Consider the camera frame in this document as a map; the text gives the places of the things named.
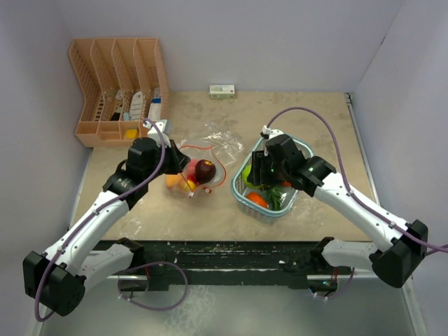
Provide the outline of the yellow peach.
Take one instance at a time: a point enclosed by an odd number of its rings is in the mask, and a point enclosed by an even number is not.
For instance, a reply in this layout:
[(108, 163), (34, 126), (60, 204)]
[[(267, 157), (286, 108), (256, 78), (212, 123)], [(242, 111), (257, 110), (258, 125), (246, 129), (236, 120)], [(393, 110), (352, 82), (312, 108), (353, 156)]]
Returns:
[(166, 175), (165, 185), (169, 190), (179, 189), (185, 191), (183, 189), (183, 184), (185, 180), (186, 177), (182, 174)]

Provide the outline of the dark purple fruit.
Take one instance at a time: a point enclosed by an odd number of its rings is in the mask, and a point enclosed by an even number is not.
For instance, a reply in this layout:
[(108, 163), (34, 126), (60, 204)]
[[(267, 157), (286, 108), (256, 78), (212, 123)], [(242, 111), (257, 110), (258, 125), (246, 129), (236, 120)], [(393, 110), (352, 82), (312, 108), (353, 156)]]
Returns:
[(195, 168), (195, 177), (199, 184), (205, 184), (214, 179), (216, 166), (212, 161), (199, 160)]

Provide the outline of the clear orange-zip bag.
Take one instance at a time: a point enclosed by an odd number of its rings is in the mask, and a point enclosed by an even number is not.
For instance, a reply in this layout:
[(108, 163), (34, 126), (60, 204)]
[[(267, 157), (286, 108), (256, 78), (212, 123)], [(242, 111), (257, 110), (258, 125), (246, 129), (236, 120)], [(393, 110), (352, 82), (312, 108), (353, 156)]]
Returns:
[(200, 193), (210, 194), (223, 185), (227, 171), (211, 143), (201, 139), (185, 141), (179, 150), (190, 162), (181, 173), (165, 176), (165, 187), (171, 194), (193, 198)]

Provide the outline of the pink peach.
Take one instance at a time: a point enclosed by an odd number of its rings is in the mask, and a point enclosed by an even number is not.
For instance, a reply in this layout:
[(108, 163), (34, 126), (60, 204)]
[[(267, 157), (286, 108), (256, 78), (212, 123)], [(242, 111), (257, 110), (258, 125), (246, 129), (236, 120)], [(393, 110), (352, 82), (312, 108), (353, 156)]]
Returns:
[(190, 160), (187, 168), (187, 175), (195, 175), (195, 168), (197, 163), (198, 159), (193, 158)]

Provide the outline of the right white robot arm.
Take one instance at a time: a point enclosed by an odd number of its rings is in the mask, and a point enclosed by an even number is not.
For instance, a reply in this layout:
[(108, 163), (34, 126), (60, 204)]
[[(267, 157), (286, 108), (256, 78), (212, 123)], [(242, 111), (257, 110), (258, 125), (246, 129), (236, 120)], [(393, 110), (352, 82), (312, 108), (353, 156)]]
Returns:
[(280, 131), (262, 136), (261, 150), (251, 155), (248, 181), (255, 186), (290, 186), (327, 204), (369, 238), (369, 243), (332, 237), (314, 249), (311, 266), (319, 274), (334, 267), (368, 270), (385, 284), (400, 288), (426, 256), (428, 227), (410, 223), (375, 204), (344, 183), (343, 176), (319, 156), (305, 157), (294, 139)]

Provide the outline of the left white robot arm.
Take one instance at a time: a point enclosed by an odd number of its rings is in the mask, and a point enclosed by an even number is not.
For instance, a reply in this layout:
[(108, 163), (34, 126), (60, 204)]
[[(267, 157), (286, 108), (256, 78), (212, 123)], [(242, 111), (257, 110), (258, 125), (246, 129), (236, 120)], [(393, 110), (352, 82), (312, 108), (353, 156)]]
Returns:
[[(29, 252), (22, 262), (25, 293), (34, 299), (38, 322), (49, 316), (66, 316), (92, 287), (117, 272), (137, 274), (152, 267), (145, 262), (144, 247), (121, 238), (98, 255), (90, 252), (104, 234), (148, 192), (157, 177), (181, 173), (190, 162), (171, 139), (144, 137), (134, 140), (127, 159), (108, 177), (93, 205), (44, 252)], [(48, 316), (40, 314), (45, 306)]]

